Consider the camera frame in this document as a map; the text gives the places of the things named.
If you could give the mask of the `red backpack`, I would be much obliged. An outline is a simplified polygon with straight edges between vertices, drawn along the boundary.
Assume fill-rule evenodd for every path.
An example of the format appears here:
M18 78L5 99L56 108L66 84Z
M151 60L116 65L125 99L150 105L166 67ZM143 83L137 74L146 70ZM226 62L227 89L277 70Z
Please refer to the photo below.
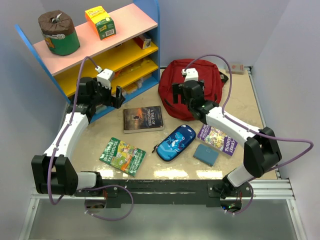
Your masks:
M187 122L193 121L194 117L186 105L173 103L172 84L184 82L182 69L191 61L190 58L172 61L163 71L158 85L158 94L167 113L173 118ZM197 60L191 67L197 70L199 79L204 81L204 98L219 104L222 99L223 86L228 78L222 79L217 65L207 60Z

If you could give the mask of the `teal notebook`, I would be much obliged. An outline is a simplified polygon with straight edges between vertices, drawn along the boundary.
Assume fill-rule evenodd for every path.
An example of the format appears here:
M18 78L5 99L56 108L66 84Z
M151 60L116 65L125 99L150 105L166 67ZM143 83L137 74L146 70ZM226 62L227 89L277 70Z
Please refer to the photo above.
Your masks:
M204 144L199 144L196 148L193 157L208 166L213 166L219 156L219 153L214 149Z

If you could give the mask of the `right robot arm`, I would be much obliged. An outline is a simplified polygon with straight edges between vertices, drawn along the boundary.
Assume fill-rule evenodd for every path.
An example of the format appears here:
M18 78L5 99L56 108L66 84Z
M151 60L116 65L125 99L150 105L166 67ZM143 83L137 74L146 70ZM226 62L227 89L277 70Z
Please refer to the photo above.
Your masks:
M172 95L173 103L186 105L196 120L218 128L243 147L243 163L224 176L222 186L218 188L221 198L235 196L241 185L261 177L282 159L271 128L259 129L224 113L218 103L205 99L202 80L174 83Z

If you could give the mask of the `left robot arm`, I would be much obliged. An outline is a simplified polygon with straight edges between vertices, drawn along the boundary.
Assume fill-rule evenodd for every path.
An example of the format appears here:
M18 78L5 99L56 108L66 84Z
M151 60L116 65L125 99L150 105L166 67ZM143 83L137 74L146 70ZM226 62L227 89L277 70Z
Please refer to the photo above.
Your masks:
M35 155L31 168L39 194L74 195L86 189L92 196L104 190L101 176L95 171L76 172L71 157L75 146L96 114L97 106L120 108L125 98L117 86L115 95L97 78L82 77L67 108L64 123L53 143L42 155Z

